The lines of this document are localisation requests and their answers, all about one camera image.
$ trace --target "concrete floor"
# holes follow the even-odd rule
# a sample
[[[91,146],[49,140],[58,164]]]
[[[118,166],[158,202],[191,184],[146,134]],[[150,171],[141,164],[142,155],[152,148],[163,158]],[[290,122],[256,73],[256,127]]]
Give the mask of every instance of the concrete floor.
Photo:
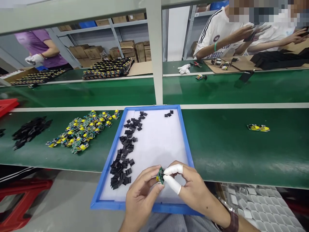
[[[34,208],[29,223],[16,231],[117,232],[124,218],[124,211],[90,210],[99,178],[100,173],[60,171],[51,189]]]

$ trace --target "red stool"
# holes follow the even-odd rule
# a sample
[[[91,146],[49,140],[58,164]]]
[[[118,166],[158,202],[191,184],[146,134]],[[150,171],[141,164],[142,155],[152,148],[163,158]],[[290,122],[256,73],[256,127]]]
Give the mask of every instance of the red stool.
[[[40,192],[50,189],[52,180],[22,179],[0,189],[0,202],[4,197],[25,193],[12,213],[0,223],[0,232],[8,232],[24,227],[31,218],[23,218]]]

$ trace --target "white glove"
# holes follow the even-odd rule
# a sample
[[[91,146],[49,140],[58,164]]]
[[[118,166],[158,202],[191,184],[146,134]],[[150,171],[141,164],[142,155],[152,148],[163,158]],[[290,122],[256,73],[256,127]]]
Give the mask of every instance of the white glove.
[[[190,66],[191,66],[190,64],[185,64],[182,67],[178,67],[180,75],[182,75],[184,73],[190,74],[190,71],[189,71]]]
[[[35,63],[31,60],[32,56],[28,56],[25,58],[25,61],[30,65],[35,65]]]
[[[35,62],[35,64],[43,63],[44,57],[40,56],[39,54],[35,54],[31,57],[31,61]]]

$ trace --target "purple shirt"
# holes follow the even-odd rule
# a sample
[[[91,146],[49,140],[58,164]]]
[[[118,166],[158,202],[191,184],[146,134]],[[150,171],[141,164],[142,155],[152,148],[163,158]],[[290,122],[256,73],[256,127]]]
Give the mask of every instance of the purple shirt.
[[[46,52],[49,49],[49,47],[43,43],[45,40],[51,39],[45,29],[16,33],[15,37],[32,55]],[[68,62],[58,54],[44,60],[43,65],[46,68],[53,68],[67,63]]]

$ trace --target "workbench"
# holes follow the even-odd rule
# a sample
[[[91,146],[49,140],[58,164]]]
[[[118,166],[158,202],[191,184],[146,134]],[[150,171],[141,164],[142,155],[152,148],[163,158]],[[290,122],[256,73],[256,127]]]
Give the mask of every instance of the workbench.
[[[163,63],[163,103],[181,105],[195,168],[202,178],[309,189],[309,70],[256,72],[248,83],[236,87],[240,73],[209,74],[207,80],[179,76],[177,67],[186,63]],[[201,71],[209,70],[205,65]],[[20,102],[0,119],[0,129],[6,128],[0,138],[0,164],[101,172],[119,120],[113,120],[86,151],[76,155],[45,143],[92,109],[156,104],[151,74],[80,81],[81,74],[82,70],[68,71],[55,83],[35,89],[0,88],[1,97],[17,97]],[[51,127],[13,151],[11,135],[25,122],[45,115],[53,119]],[[270,132],[249,131],[250,123],[267,125]]]

